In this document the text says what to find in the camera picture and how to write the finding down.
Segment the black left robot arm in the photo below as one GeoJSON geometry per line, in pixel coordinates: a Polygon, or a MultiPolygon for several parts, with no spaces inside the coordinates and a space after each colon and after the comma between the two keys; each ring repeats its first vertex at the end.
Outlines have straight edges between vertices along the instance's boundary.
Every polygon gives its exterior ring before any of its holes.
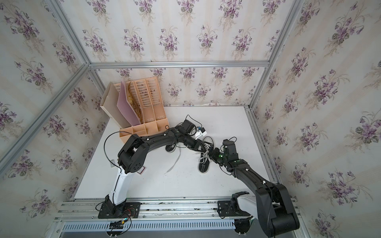
{"type": "Polygon", "coordinates": [[[111,192],[105,197],[105,207],[113,216],[121,217],[127,199],[127,191],[134,173],[145,163],[147,154],[157,148],[182,143],[186,148],[200,153],[206,152],[206,147],[200,139],[195,139],[181,126],[169,128],[164,132],[138,136],[132,134],[118,153],[116,167],[118,175],[111,192]]]}

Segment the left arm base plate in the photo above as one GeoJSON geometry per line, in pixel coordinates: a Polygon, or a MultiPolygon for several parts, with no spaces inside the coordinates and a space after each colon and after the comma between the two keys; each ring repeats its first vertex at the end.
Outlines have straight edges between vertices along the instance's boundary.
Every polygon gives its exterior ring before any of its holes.
{"type": "Polygon", "coordinates": [[[96,206],[98,211],[98,219],[122,219],[122,218],[138,218],[141,203],[125,202],[118,205],[116,208],[109,209],[105,202],[96,206]]]}

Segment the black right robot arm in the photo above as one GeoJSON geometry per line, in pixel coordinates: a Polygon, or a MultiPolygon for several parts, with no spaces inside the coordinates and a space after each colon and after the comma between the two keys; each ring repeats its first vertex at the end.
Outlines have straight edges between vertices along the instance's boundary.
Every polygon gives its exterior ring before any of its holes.
{"type": "Polygon", "coordinates": [[[232,194],[229,201],[218,201],[220,218],[242,217],[235,220],[235,226],[244,224],[248,231],[249,219],[257,219],[263,232],[269,238],[300,228],[300,222],[287,188],[280,183],[272,183],[255,172],[237,153],[221,152],[218,148],[209,152],[210,159],[225,167],[233,177],[242,181],[251,191],[232,194]]]}

